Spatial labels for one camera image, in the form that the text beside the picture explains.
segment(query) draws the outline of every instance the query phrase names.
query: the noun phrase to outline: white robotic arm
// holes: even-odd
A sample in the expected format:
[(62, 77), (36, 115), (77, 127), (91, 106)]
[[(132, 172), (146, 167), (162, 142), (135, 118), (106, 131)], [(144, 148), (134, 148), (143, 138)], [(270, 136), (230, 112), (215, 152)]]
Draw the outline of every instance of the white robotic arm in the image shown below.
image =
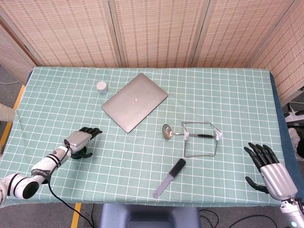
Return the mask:
[(64, 140), (64, 145), (35, 164), (31, 170), (32, 177), (14, 173), (0, 180), (0, 205), (7, 196), (15, 196), (21, 200), (31, 198), (38, 191), (40, 184), (48, 183), (52, 172), (70, 157), (74, 159), (91, 157), (93, 154), (86, 153), (85, 145), (100, 133), (102, 131), (98, 128), (83, 127), (68, 136)]

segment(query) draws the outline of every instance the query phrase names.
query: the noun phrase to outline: black cable on floor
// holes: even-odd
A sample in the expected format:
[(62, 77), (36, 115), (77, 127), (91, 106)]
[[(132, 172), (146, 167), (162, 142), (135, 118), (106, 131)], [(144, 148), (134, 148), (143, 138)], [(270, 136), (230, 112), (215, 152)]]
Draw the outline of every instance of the black cable on floor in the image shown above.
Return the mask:
[(48, 188), (49, 188), (50, 192), (52, 193), (52, 195), (55, 196), (56, 199), (58, 199), (58, 200), (60, 200), (61, 202), (63, 202), (64, 205), (66, 205), (68, 208), (70, 208), (71, 210), (73, 210), (74, 212), (76, 212), (80, 217), (84, 218), (84, 219), (90, 224), (90, 226), (91, 226), (92, 228), (95, 228), (95, 227), (92, 225), (92, 223), (91, 223), (85, 216), (83, 216), (79, 211), (77, 211), (77, 210), (75, 210), (74, 208), (72, 208), (71, 206), (69, 206), (66, 202), (63, 201), (63, 199), (59, 198), (59, 197), (52, 191), (50, 183), (48, 183)]
[(276, 225), (275, 221), (272, 218), (270, 218), (270, 217), (268, 217), (266, 215), (250, 215), (250, 216), (247, 216), (245, 218), (239, 219), (238, 221), (236, 221), (235, 223), (233, 223), (229, 228), (233, 227), (235, 224), (237, 224), (240, 221), (243, 221), (245, 219), (252, 218), (252, 217), (265, 217), (265, 218), (268, 218), (268, 219), (270, 219), (274, 223), (275, 227), (277, 228), (277, 225)]
[[(57, 166), (58, 166), (59, 164), (61, 164), (62, 160), (66, 157), (66, 155), (67, 155), (67, 153), (68, 153), (68, 151), (69, 151), (69, 149), (70, 149), (70, 143), (69, 143), (66, 139), (64, 140), (64, 143), (65, 143), (65, 146), (67, 146), (67, 151), (66, 151), (65, 155), (61, 158), (60, 162), (58, 162), (57, 165), (56, 165), (56, 166), (53, 168), (53, 170), (50, 172), (50, 176), (53, 174), (53, 172), (55, 171), (55, 169), (57, 168)], [(58, 199), (58, 200), (60, 200), (61, 202), (63, 202), (64, 205), (66, 205), (68, 208), (70, 208), (71, 210), (73, 210), (74, 212), (76, 212), (80, 217), (84, 218), (84, 219), (90, 224), (90, 226), (91, 226), (92, 228), (95, 228), (94, 222), (93, 222), (93, 210), (94, 210), (95, 204), (93, 205), (93, 209), (92, 209), (92, 213), (91, 213), (91, 219), (92, 219), (92, 222), (93, 222), (93, 224), (92, 224), (92, 223), (91, 223), (85, 216), (83, 216), (79, 211), (77, 211), (77, 210), (75, 210), (74, 208), (72, 208), (71, 206), (69, 206), (66, 202), (64, 202), (63, 199), (59, 198), (59, 197), (53, 192), (53, 190), (52, 190), (52, 188), (51, 188), (50, 181), (48, 182), (48, 188), (49, 188), (49, 191), (52, 193), (52, 195), (53, 195), (56, 199)]]
[(91, 212), (91, 220), (92, 220), (93, 226), (95, 227), (94, 220), (93, 220), (94, 207), (95, 207), (95, 204), (93, 204), (93, 208), (92, 208), (92, 212)]
[(210, 222), (210, 220), (209, 220), (207, 217), (205, 217), (205, 216), (203, 216), (203, 215), (201, 215), (200, 217), (201, 217), (201, 218), (205, 218), (205, 219), (208, 221), (208, 223), (211, 225), (211, 227), (214, 228), (213, 225), (212, 225), (212, 223)]
[(199, 210), (200, 212), (201, 211), (208, 211), (208, 212), (211, 212), (212, 214), (214, 214), (216, 217), (217, 217), (217, 223), (215, 224), (215, 227), (214, 228), (216, 228), (217, 226), (218, 226), (218, 223), (219, 223), (219, 216), (217, 215), (217, 213), (215, 213), (214, 211), (212, 211), (212, 210), (207, 210), (207, 209), (201, 209), (201, 210)]

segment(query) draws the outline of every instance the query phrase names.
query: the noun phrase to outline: grid pattern tablecloth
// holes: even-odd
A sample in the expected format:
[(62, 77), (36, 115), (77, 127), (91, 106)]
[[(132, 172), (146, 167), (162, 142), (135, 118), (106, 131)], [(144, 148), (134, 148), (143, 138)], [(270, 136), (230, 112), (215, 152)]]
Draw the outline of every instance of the grid pattern tablecloth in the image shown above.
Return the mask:
[[(101, 109), (101, 104), (140, 72), (169, 96), (126, 134)], [(96, 90), (98, 81), (107, 94)], [(215, 157), (186, 159), (186, 166), (159, 199), (152, 193), (183, 155), (183, 137), (169, 141), (162, 126), (181, 132), (181, 122), (210, 121), (223, 130)], [(53, 174), (54, 192), (67, 202), (122, 202), (149, 205), (245, 206), (277, 205), (253, 190), (245, 176), (263, 183), (243, 146), (265, 143), (284, 162), (269, 72), (260, 69), (142, 69), (36, 67), (16, 111), (0, 164), (0, 178), (11, 173), (30, 176), (32, 165), (83, 126), (104, 133), (87, 148), (89, 159), (64, 163)], [(196, 124), (189, 131), (208, 133)], [(193, 139), (189, 154), (212, 152), (215, 142)], [(30, 200), (10, 197), (4, 205), (52, 202), (47, 186)]]

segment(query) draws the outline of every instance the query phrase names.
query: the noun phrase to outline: laptop lid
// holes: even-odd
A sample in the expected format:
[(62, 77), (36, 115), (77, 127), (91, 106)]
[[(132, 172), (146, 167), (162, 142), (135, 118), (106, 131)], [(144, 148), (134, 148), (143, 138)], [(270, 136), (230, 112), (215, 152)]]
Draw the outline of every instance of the laptop lid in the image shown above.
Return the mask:
[(168, 94), (144, 74), (139, 74), (102, 105), (102, 109), (129, 133)]

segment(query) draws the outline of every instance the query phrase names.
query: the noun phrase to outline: black bristles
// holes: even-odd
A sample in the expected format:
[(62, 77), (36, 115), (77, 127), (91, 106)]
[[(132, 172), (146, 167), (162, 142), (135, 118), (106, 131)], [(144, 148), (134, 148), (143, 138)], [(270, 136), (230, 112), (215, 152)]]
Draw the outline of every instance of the black bristles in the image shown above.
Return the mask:
[(181, 169), (185, 166), (186, 161), (184, 159), (179, 159), (179, 161), (173, 166), (173, 168), (170, 170), (169, 174), (172, 177), (176, 177), (177, 174), (181, 171)]

